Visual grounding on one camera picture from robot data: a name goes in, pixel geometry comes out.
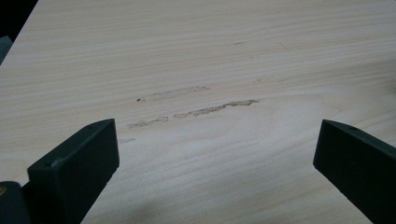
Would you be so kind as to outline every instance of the light wooden surface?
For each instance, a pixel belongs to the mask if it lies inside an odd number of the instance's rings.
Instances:
[[[83,223],[370,223],[312,165],[323,119],[396,145],[393,0],[40,0],[0,67],[0,179],[115,118]]]

